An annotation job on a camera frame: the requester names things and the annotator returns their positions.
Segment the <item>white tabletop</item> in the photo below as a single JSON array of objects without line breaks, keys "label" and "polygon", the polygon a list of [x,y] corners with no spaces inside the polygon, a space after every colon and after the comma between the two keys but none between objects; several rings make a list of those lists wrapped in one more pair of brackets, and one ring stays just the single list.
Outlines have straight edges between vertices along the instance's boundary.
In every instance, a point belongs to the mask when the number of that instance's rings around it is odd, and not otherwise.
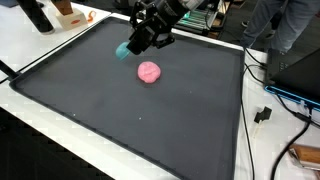
[{"label": "white tabletop", "polygon": [[[118,18],[128,20],[128,17],[112,14]],[[174,30],[175,33],[188,37],[204,40],[213,44],[219,44],[229,48],[239,49],[241,47],[221,41],[201,37],[198,35]],[[266,60],[266,54],[251,50],[252,54],[260,61]],[[246,55],[247,64],[255,62]],[[263,72],[252,68],[258,78],[263,77]],[[37,104],[28,98],[14,92],[8,81],[0,84],[0,106],[12,113],[25,123],[34,127],[44,135],[61,144],[71,152],[91,163],[109,176],[117,180],[171,180],[177,179],[165,170],[140,158],[128,150],[114,144],[102,136],[83,128],[71,120]],[[303,123],[292,117],[279,104],[276,98],[263,90],[261,84],[253,80],[248,74],[244,77],[243,101],[245,105],[246,118],[248,121],[249,135],[253,150],[256,179],[269,179],[271,167],[275,158],[280,153],[285,144],[295,136],[303,127]],[[297,110],[297,105],[288,103],[289,107]],[[253,122],[257,111],[261,111],[264,106],[272,108],[272,116],[269,121],[257,133],[256,124]],[[237,159],[235,179],[251,179],[249,153],[244,133],[243,118],[240,118]],[[320,147],[320,131],[310,127],[309,131],[298,140],[299,143]],[[294,167],[287,156],[279,164],[277,179],[290,180],[313,180],[315,176],[310,170]]]},{"label": "white tabletop", "polygon": [[[96,11],[97,15],[88,26],[84,25],[65,31],[55,17],[57,9],[51,1],[40,0],[40,2],[45,4],[43,11],[55,28],[55,33],[51,35],[41,35],[20,6],[7,8],[0,5],[0,60],[15,71],[20,70],[111,14],[110,12],[73,3],[72,7],[81,10],[86,17],[92,10]],[[4,73],[0,72],[0,81],[6,77]]]}]

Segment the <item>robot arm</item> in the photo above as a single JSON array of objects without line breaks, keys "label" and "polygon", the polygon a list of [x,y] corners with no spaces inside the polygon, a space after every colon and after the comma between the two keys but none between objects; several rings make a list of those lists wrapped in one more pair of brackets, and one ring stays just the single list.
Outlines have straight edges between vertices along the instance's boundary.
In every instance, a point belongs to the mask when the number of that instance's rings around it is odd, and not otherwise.
[{"label": "robot arm", "polygon": [[[203,0],[156,0],[146,4],[142,1],[135,3],[130,18],[133,27],[130,43],[127,48],[138,55],[149,46],[158,49],[175,41],[171,33],[172,27],[189,11],[196,9]],[[137,16],[146,12],[145,19],[138,23]],[[158,40],[160,34],[168,34],[164,40]]]}]

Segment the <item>gray pants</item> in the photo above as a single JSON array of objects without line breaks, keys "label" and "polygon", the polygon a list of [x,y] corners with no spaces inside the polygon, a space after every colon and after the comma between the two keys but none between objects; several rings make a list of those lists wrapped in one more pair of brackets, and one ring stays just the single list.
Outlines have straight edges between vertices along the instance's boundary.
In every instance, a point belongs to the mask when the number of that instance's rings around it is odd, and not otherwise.
[{"label": "gray pants", "polygon": [[[243,47],[250,48],[252,46],[284,2],[285,0],[258,0],[240,41]],[[320,0],[289,0],[277,32],[268,48],[287,52],[319,10]]]}]

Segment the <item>person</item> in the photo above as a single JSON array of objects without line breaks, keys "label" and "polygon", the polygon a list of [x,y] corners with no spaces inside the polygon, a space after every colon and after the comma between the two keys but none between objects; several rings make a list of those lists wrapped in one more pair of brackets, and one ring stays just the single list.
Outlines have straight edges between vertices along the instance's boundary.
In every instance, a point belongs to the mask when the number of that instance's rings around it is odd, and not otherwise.
[{"label": "person", "polygon": [[[259,0],[240,40],[241,46],[250,48],[284,3],[285,0]],[[319,11],[320,0],[289,0],[274,38],[267,48],[286,53]]]},{"label": "person", "polygon": [[[272,19],[270,20],[270,23],[271,23],[271,30],[269,31],[269,33],[266,35],[266,39],[272,39],[274,34],[276,33],[276,30],[278,29],[279,27],[279,23],[280,23],[280,20],[282,18],[282,11],[278,11],[273,17]],[[249,24],[250,21],[242,21],[241,22],[241,25],[245,28],[248,27],[248,24]]]}]

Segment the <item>pink blob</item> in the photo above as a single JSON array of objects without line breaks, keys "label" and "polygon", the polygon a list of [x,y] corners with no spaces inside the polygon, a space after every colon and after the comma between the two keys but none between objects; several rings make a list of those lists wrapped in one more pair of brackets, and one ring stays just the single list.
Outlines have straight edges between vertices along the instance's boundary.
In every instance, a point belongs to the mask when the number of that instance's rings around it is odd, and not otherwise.
[{"label": "pink blob", "polygon": [[139,65],[138,76],[145,83],[154,83],[161,75],[158,65],[153,62],[146,61]]}]

